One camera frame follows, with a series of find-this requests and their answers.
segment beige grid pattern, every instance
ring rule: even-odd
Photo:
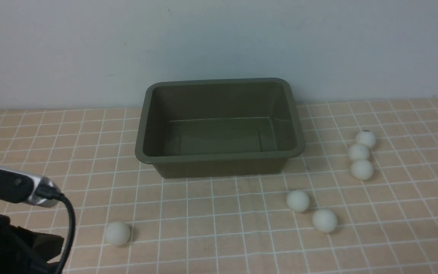
[[[279,175],[162,179],[134,157],[140,109],[0,111],[0,164],[50,177],[75,206],[72,274],[437,273],[438,99],[299,105],[307,142]],[[356,133],[379,137],[375,174],[349,174]],[[312,199],[307,213],[288,190]],[[339,228],[311,225],[330,208]],[[12,224],[66,236],[63,205],[0,201]],[[109,222],[131,243],[105,243]]]

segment black object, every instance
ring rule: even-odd
[[[9,217],[0,215],[0,274],[52,274],[64,238],[32,232],[10,225]]]
[[[157,83],[146,91],[135,154],[162,177],[279,173],[305,141],[278,78]]]
[[[37,203],[37,205],[48,206],[52,200],[56,200],[62,201],[68,210],[70,227],[60,261],[47,263],[60,254],[64,240],[61,236],[35,233],[12,226],[9,217],[0,215],[0,274],[62,273],[75,234],[75,212],[72,204],[53,183],[48,179],[45,180],[45,177],[27,175],[3,167],[0,169],[1,200],[20,203],[40,202],[42,198],[43,200],[47,199],[50,203],[44,201],[45,203]]]

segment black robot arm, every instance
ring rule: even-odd
[[[64,239],[52,234],[35,233],[10,225],[0,215],[0,274],[60,274],[66,263],[75,234],[75,213],[70,201],[47,177],[0,167],[0,200],[52,207],[62,201],[69,214],[68,239],[59,262]]]

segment plastic tub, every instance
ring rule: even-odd
[[[164,178],[280,173],[305,147],[278,78],[166,82],[146,91],[135,154]]]

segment white ball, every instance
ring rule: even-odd
[[[368,160],[370,157],[370,149],[365,145],[353,144],[348,149],[348,157],[351,161]]]
[[[351,165],[351,174],[361,181],[371,178],[373,172],[373,165],[368,160],[356,160]]]
[[[128,241],[130,235],[131,230],[129,229],[129,225],[123,222],[115,222],[108,225],[104,232],[106,242],[111,245],[124,245]]]
[[[304,212],[310,205],[309,195],[301,190],[290,191],[287,195],[287,205],[295,212]]]
[[[328,209],[317,210],[312,216],[312,224],[320,232],[331,233],[336,229],[337,217]]]
[[[356,135],[356,143],[365,145],[368,148],[373,148],[376,144],[376,135],[369,130],[360,131]]]

